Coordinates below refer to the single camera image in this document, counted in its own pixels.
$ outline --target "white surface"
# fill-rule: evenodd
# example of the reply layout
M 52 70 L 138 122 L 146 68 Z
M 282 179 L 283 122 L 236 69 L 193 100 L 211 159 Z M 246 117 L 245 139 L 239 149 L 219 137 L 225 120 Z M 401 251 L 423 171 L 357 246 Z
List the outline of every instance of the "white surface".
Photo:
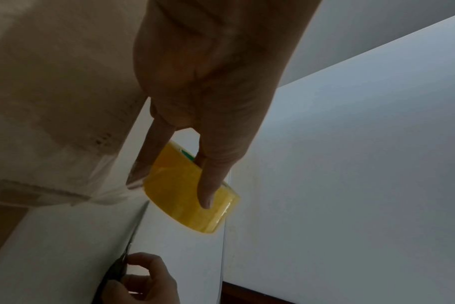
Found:
M 104 190 L 124 183 L 151 121 L 146 104 Z M 199 137 L 194 131 L 177 132 L 173 139 L 196 153 Z M 0 250 L 0 303 L 90 303 L 105 271 L 124 249 L 143 202 L 30 211 Z M 131 252 L 163 257 L 183 304 L 212 304 L 219 294 L 223 239 L 224 226 L 213 235 L 200 234 L 151 204 Z
M 323 0 L 280 86 L 455 15 L 455 0 Z
M 455 17 L 279 88 L 231 180 L 225 281 L 455 303 Z

